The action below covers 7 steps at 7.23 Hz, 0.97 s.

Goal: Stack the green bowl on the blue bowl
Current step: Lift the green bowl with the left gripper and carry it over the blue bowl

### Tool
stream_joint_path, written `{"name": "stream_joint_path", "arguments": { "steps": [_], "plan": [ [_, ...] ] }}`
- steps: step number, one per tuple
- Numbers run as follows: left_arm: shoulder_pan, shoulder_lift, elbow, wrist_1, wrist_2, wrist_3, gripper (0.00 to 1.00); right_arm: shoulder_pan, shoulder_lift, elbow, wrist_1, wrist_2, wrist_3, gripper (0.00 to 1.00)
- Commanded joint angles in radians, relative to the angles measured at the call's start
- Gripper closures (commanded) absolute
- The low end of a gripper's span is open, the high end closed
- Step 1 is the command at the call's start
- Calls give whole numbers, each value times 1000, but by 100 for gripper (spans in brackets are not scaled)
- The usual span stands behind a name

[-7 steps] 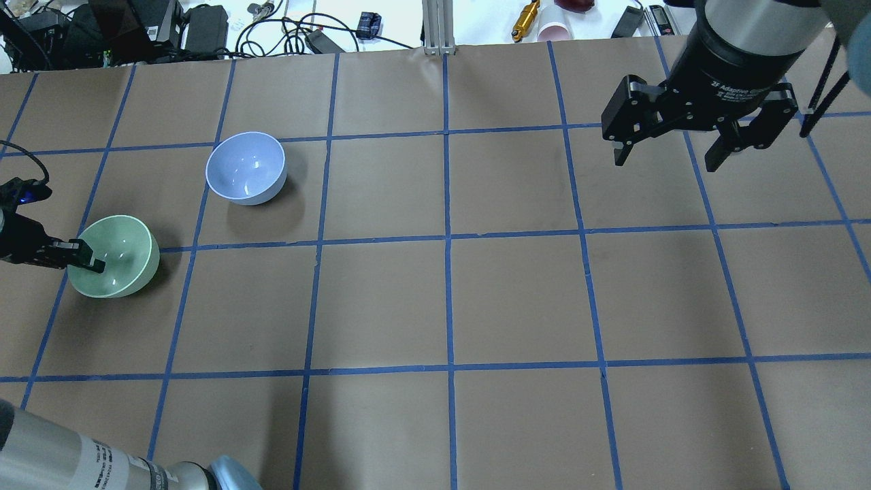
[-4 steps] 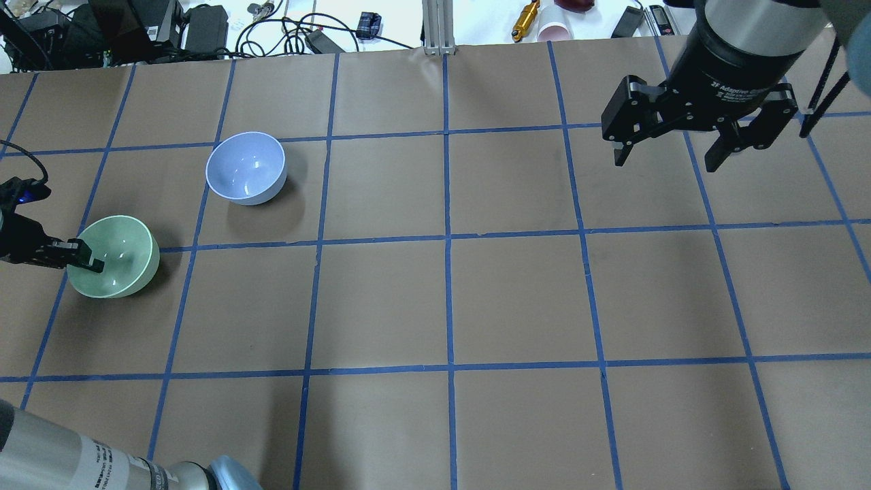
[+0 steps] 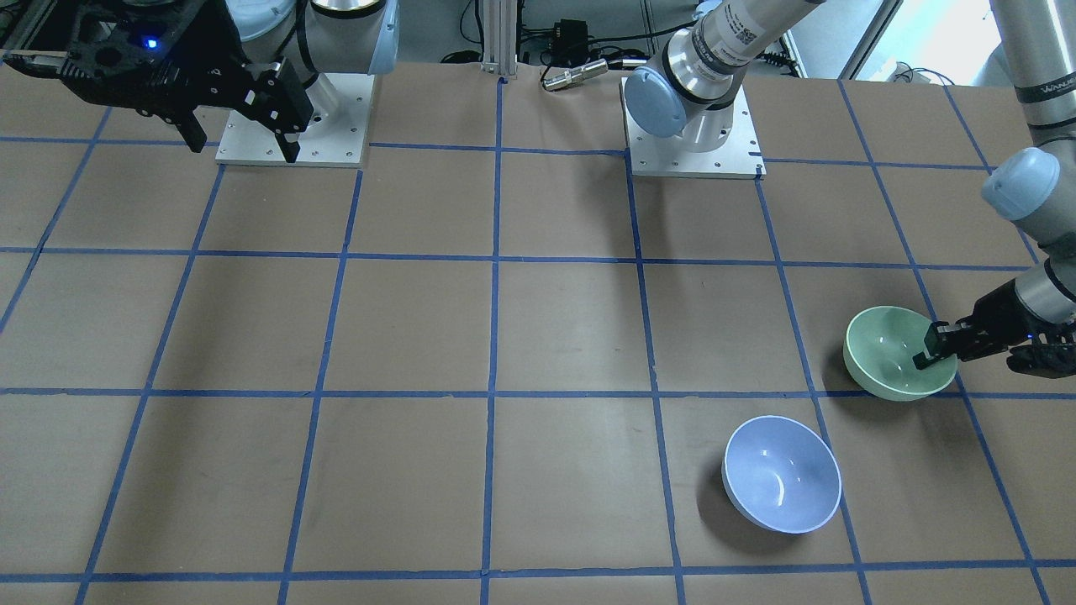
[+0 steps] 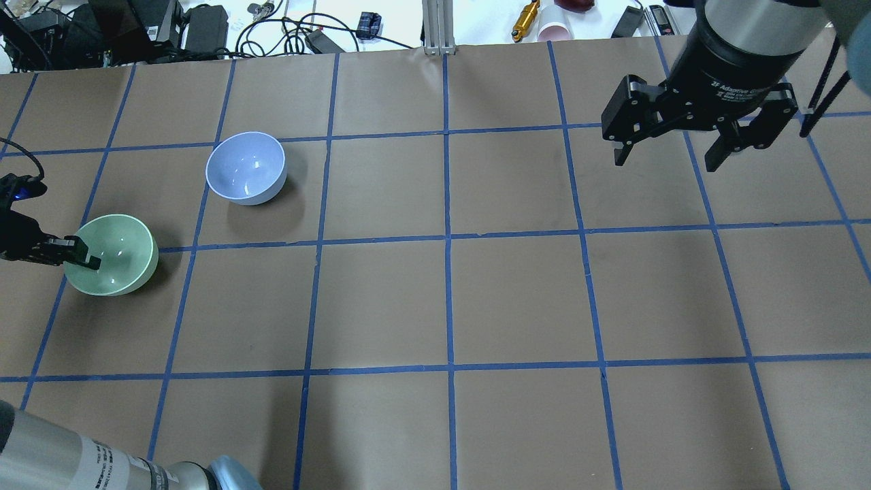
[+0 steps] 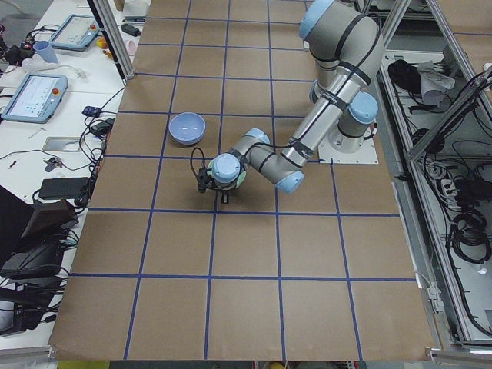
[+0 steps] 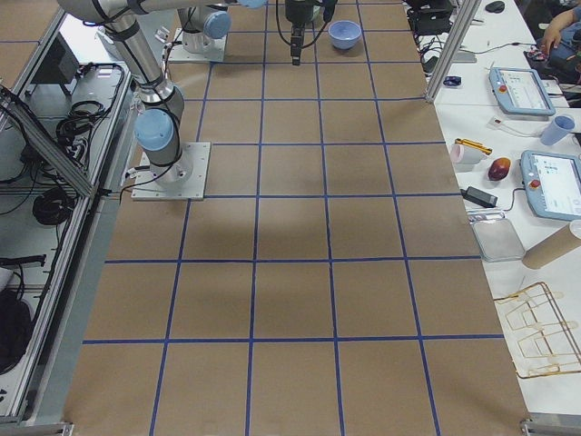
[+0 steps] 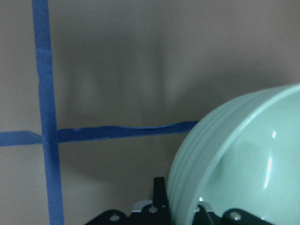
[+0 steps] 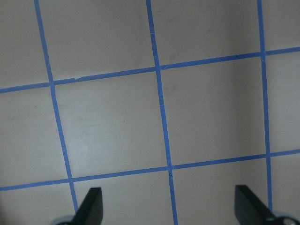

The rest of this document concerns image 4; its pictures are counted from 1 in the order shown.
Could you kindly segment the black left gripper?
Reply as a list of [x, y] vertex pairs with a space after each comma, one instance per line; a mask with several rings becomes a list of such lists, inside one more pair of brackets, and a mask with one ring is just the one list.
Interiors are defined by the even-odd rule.
[[40, 229], [35, 219], [12, 210], [13, 203], [41, 197], [47, 190], [46, 184], [33, 176], [6, 174], [2, 177], [2, 259], [54, 266], [70, 263], [88, 270], [99, 270], [101, 260], [90, 254], [80, 237], [52, 237]]

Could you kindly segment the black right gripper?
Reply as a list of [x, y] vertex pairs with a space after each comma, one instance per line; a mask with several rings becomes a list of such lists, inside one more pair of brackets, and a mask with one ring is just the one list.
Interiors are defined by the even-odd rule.
[[732, 154], [768, 148], [797, 114], [793, 87], [775, 84], [740, 99], [734, 88], [716, 86], [706, 76], [696, 86], [657, 86], [629, 74], [619, 81], [602, 112], [602, 137], [614, 145], [614, 164], [622, 167], [634, 145], [667, 131], [718, 131], [705, 154], [707, 172], [717, 171]]

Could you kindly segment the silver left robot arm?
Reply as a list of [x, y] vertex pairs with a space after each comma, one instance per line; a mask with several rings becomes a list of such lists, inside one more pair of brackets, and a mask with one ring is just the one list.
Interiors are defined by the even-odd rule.
[[[85, 293], [115, 297], [136, 291], [154, 273], [158, 247], [142, 221], [103, 215], [75, 235], [56, 237], [12, 204], [46, 192], [43, 176], [2, 177], [2, 258], [61, 265]], [[2, 403], [3, 489], [258, 489], [230, 456], [207, 466], [159, 465]]]

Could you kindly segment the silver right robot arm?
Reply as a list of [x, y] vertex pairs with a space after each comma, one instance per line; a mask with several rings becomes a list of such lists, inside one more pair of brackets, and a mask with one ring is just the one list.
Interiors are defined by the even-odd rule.
[[[780, 120], [787, 116], [792, 117], [791, 114], [794, 113], [795, 108], [787, 105], [787, 102], [792, 103], [792, 99], [790, 99], [792, 93], [787, 90], [788, 87], [786, 86], [781, 88], [775, 87], [774, 76], [785, 74], [787, 61], [797, 59], [797, 56], [802, 51], [800, 48], [809, 47], [809, 38], [812, 40], [815, 32], [819, 32], [821, 22], [827, 20], [824, 18], [823, 6], [820, 6], [817, 1], [697, 1], [695, 4], [697, 6], [697, 22], [687, 41], [685, 41], [685, 47], [675, 65], [673, 65], [667, 80], [659, 86], [643, 86], [644, 80], [627, 77], [626, 80], [620, 82], [618, 93], [614, 96], [614, 103], [616, 105], [607, 106], [606, 114], [602, 118], [602, 127], [607, 130], [604, 134], [606, 140], [618, 143], [618, 149], [615, 150], [615, 158], [623, 158], [623, 155], [628, 156], [631, 144], [637, 145], [643, 136], [653, 136], [651, 134], [653, 129], [661, 131], [660, 127], [664, 127], [666, 122], [670, 122], [673, 118], [676, 118], [676, 120], [669, 127], [673, 128], [673, 131], [678, 129], [716, 131], [719, 129], [724, 131], [725, 134], [727, 133], [726, 130], [731, 131], [732, 127], [737, 131], [740, 130], [740, 135], [737, 132], [730, 133], [732, 139], [728, 139], [727, 135], [721, 136], [721, 139], [716, 142], [714, 148], [708, 152], [706, 156], [707, 170], [712, 172], [714, 164], [724, 159], [727, 151], [737, 152], [738, 149], [765, 148], [766, 144], [770, 143], [770, 137], [768, 137], [766, 131], [775, 126], [774, 116], [780, 117]], [[400, 249], [400, 246], [416, 244], [419, 246], [429, 246], [429, 248], [433, 249], [430, 255], [438, 257], [438, 259], [433, 258], [430, 260], [427, 255], [422, 255], [422, 257], [426, 257], [423, 263], [427, 263], [427, 267], [438, 263], [439, 267], [444, 268], [445, 274], [450, 272], [449, 257], [452, 253], [451, 248], [454, 242], [454, 236], [451, 236], [451, 226], [453, 226], [451, 220], [453, 218], [451, 218], [452, 212], [449, 209], [452, 204], [448, 202], [451, 191], [449, 189], [449, 182], [447, 182], [450, 172], [450, 139], [454, 135], [461, 136], [461, 140], [463, 137], [468, 140], [475, 134], [486, 135], [488, 133], [483, 130], [488, 128], [461, 128], [459, 125], [452, 128], [450, 126], [453, 123], [449, 124], [449, 111], [452, 108], [449, 104], [452, 102], [449, 102], [451, 97], [449, 93], [450, 87], [448, 86], [449, 77], [445, 78], [445, 75], [448, 74], [446, 69], [450, 65], [447, 56], [444, 59], [438, 60], [426, 59], [423, 53], [411, 52], [411, 50], [407, 52], [388, 52], [388, 54], [408, 54], [410, 57], [406, 56], [408, 59], [404, 60], [422, 61], [424, 74], [435, 76], [435, 82], [426, 82], [424, 84], [426, 87], [424, 88], [430, 90], [432, 94], [436, 92], [441, 94], [442, 100], [440, 103], [442, 105], [440, 105], [439, 112], [442, 114], [440, 116], [442, 119], [432, 121], [432, 127], [436, 127], [434, 125], [436, 122], [441, 122], [442, 126], [441, 129], [432, 129], [430, 131], [395, 131], [394, 133], [389, 133], [388, 131], [388, 133], [371, 133], [370, 135], [380, 137], [383, 140], [382, 143], [388, 143], [388, 149], [399, 149], [400, 140], [402, 137], [405, 137], [410, 139], [412, 143], [435, 145], [434, 148], [442, 152], [440, 156], [435, 155], [435, 153], [423, 156], [426, 157], [424, 158], [426, 162], [433, 161], [435, 164], [441, 165], [439, 172], [444, 172], [444, 176], [442, 174], [438, 174], [438, 176], [442, 179], [439, 181], [442, 183], [442, 187], [444, 187], [442, 191], [445, 192], [446, 197], [440, 198], [444, 202], [435, 206], [436, 211], [445, 211], [444, 222], [442, 223], [444, 230], [436, 231], [435, 235], [431, 237], [426, 233], [423, 235], [418, 233], [419, 236], [410, 235], [408, 240], [398, 235], [386, 237], [400, 239], [394, 242], [379, 242], [374, 240], [377, 237], [369, 237], [366, 241], [361, 240], [360, 242], [355, 242], [351, 239], [327, 239], [325, 229], [326, 216], [323, 215], [325, 209], [321, 209], [318, 211], [320, 213], [318, 217], [323, 217], [324, 223], [319, 221], [317, 233], [309, 233], [312, 236], [301, 241], [304, 247], [313, 248], [315, 260], [317, 260], [314, 271], [320, 269], [324, 248], [330, 245], [346, 248], [354, 245], [370, 248], [373, 248], [375, 245], [387, 245], [389, 251], [396, 251], [390, 249], [390, 247]], [[560, 80], [557, 79], [560, 77], [559, 73], [555, 74], [555, 69], [557, 71], [558, 68], [555, 65], [558, 60], [556, 49], [553, 46], [548, 47], [548, 56], [551, 56], [551, 54], [553, 54], [553, 57], [550, 58], [550, 68], [542, 69], [541, 73], [537, 71], [532, 73], [528, 69], [522, 69], [522, 72], [523, 75], [534, 74], [538, 76], [540, 74], [545, 78], [551, 76], [552, 80], [548, 78], [544, 81], [550, 80], [553, 82], [554, 96], [558, 99], [554, 103], [560, 106], [558, 108], [561, 112], [560, 118], [565, 124], [560, 124], [559, 127], [556, 124], [548, 125], [547, 128], [544, 127], [545, 125], [528, 125], [528, 127], [520, 127], [519, 125], [516, 129], [528, 129], [526, 131], [526, 133], [529, 133], [527, 136], [557, 137], [557, 133], [560, 133], [559, 137], [564, 138], [562, 143], [569, 144], [569, 133], [572, 132], [570, 129], [594, 128], [582, 128], [579, 126], [577, 128], [569, 128], [568, 115], [562, 112], [565, 109], [564, 103], [566, 100], [564, 96], [566, 94], [564, 90], [566, 87], [562, 86], [562, 78]], [[211, 124], [211, 122], [207, 124], [195, 122], [193, 126], [195, 129], [202, 125], [206, 129], [215, 129], [216, 131], [220, 129], [226, 133], [223, 136], [224, 139], [231, 139], [230, 130], [224, 129], [221, 124], [224, 123], [227, 112], [231, 109], [231, 102], [233, 102], [231, 99], [233, 97], [231, 96], [231, 87], [227, 88], [224, 86], [227, 86], [227, 84], [231, 86], [234, 76], [242, 73], [237, 73], [235, 69], [270, 68], [273, 72], [272, 74], [255, 76], [253, 78], [253, 82], [267, 82], [265, 84], [267, 88], [253, 89], [252, 96], [256, 96], [255, 99], [263, 97], [265, 102], [271, 103], [275, 107], [275, 111], [282, 113], [293, 112], [291, 109], [292, 103], [279, 101], [279, 96], [292, 94], [291, 92], [302, 96], [309, 89], [303, 90], [301, 86], [308, 82], [304, 82], [302, 76], [280, 76], [276, 70], [279, 67], [290, 68], [292, 62], [295, 61], [323, 62], [321, 65], [331, 66], [331, 72], [326, 75], [326, 72], [320, 73], [320, 75], [317, 73], [309, 75], [312, 77], [309, 82], [315, 88], [322, 89], [321, 92], [327, 90], [327, 85], [329, 84], [330, 108], [324, 105], [323, 116], [326, 120], [324, 120], [323, 124], [318, 123], [320, 125], [315, 125], [315, 129], [319, 130], [320, 133], [318, 131], [311, 131], [311, 134], [307, 136], [311, 142], [324, 142], [327, 151], [325, 155], [326, 161], [318, 167], [321, 171], [327, 173], [325, 177], [326, 183], [321, 182], [323, 189], [320, 187], [319, 189], [321, 189], [322, 193], [318, 193], [315, 196], [320, 199], [318, 201], [319, 204], [327, 205], [330, 194], [329, 189], [327, 189], [330, 179], [330, 158], [335, 146], [333, 144], [339, 142], [342, 139], [341, 137], [355, 136], [355, 134], [351, 133], [336, 133], [338, 130], [335, 127], [335, 105], [338, 103], [339, 54], [333, 54], [330, 58], [327, 55], [303, 55], [287, 56], [286, 58], [242, 59], [239, 61], [233, 60], [233, 62], [208, 61], [199, 64], [186, 63], [152, 67], [158, 68], [158, 71], [166, 71], [168, 69], [170, 75], [193, 76], [193, 81], [180, 82], [183, 90], [178, 93], [178, 96], [180, 96], [180, 100], [184, 99], [184, 103], [188, 102], [188, 96], [202, 95], [205, 101], [204, 108], [217, 110], [217, 103], [220, 100], [223, 103], [221, 114], [215, 112], [214, 117], [212, 117], [214, 124]], [[123, 106], [127, 102], [127, 96], [129, 96], [128, 86], [132, 85], [131, 80], [133, 78], [131, 78], [131, 75], [134, 74], [131, 71], [132, 69], [130, 67], [127, 68], [127, 71], [109, 69], [105, 73], [99, 70], [92, 70], [93, 73], [85, 71], [84, 74], [78, 76], [79, 78], [84, 77], [84, 75], [110, 76], [111, 80], [109, 80], [105, 87], [95, 88], [96, 98], [103, 101], [110, 99], [108, 97], [110, 95], [110, 88], [118, 89], [115, 94], [117, 95], [117, 101], [114, 102], [114, 105], [117, 106], [115, 108], [116, 112], [118, 113], [109, 114], [109, 112], [97, 111], [97, 115], [105, 116], [105, 129], [101, 129], [101, 131], [105, 133], [105, 139], [107, 140], [109, 137], [114, 136], [113, 131], [115, 131], [109, 127], [115, 124], [115, 118], [110, 118], [109, 116], [122, 115], [122, 111], [124, 111]], [[727, 101], [727, 96], [737, 97], [740, 95], [738, 93], [740, 89], [746, 91], [758, 89], [758, 94], [747, 100]], [[61, 111], [63, 108], [72, 117], [72, 122], [65, 122], [65, 125], [69, 125], [72, 128], [74, 123], [77, 123], [81, 127], [74, 131], [89, 133], [90, 127], [85, 128], [84, 124], [84, 109], [74, 110], [71, 106], [72, 101], [77, 99], [77, 97], [81, 99], [81, 102], [84, 102], [84, 94], [84, 88], [63, 88], [63, 90], [59, 89], [56, 93], [53, 93], [52, 95], [55, 96], [55, 99], [48, 103], [50, 115], [37, 118], [39, 123], [46, 125], [45, 127], [40, 127], [42, 128], [41, 131], [48, 134], [49, 130], [54, 131], [61, 127], [60, 116], [65, 114], [65, 112]], [[427, 93], [427, 96], [423, 97], [423, 99], [424, 102], [432, 106], [432, 114], [435, 114], [436, 103], [434, 101], [427, 102], [432, 94]], [[759, 108], [759, 115], [753, 122], [749, 123], [749, 127], [738, 127], [738, 115], [744, 116], [750, 114], [752, 112], [751, 108], [753, 110]], [[557, 150], [562, 148], [560, 146], [562, 143], [557, 144], [554, 148], [548, 146], [548, 148], [534, 151], [534, 156], [557, 157]], [[93, 148], [90, 149], [93, 150], [93, 155], [99, 155], [103, 154], [107, 148], [97, 148], [96, 145], [93, 145]], [[82, 161], [74, 161], [75, 158], [79, 158], [77, 157], [79, 155], [77, 152], [67, 154], [61, 152], [60, 148], [50, 151], [57, 152], [57, 155], [55, 153], [46, 153], [50, 156], [51, 160], [49, 162], [49, 170], [60, 171], [60, 174], [50, 177], [49, 184], [52, 186], [53, 191], [59, 191], [57, 193], [60, 193], [60, 196], [50, 197], [48, 204], [32, 205], [31, 208], [33, 208], [32, 210], [40, 211], [41, 217], [48, 218], [49, 224], [65, 225], [64, 230], [72, 232], [72, 225], [78, 223], [78, 212], [84, 211], [90, 202], [90, 198], [85, 199], [85, 193], [87, 193], [85, 191], [91, 188], [90, 185], [92, 183], [99, 184], [96, 181], [99, 180], [97, 174], [99, 173], [100, 165], [98, 165], [97, 157], [93, 155], [91, 155], [91, 159], [88, 162], [85, 161], [84, 157], [81, 157]], [[156, 177], [156, 180], [151, 179], [149, 181], [150, 178], [142, 179], [143, 182], [140, 185], [143, 185], [144, 191], [152, 192], [152, 197], [160, 198], [159, 191], [168, 189], [171, 191], [168, 195], [172, 199], [190, 199], [192, 203], [187, 206], [190, 208], [188, 209], [190, 213], [187, 213], [187, 208], [184, 207], [182, 207], [183, 213], [175, 211], [175, 213], [180, 213], [178, 217], [190, 218], [193, 216], [193, 198], [200, 197], [200, 193], [206, 195], [205, 187], [207, 179], [205, 176], [202, 178], [172, 176], [172, 172], [174, 171], [163, 171], [162, 174]]]

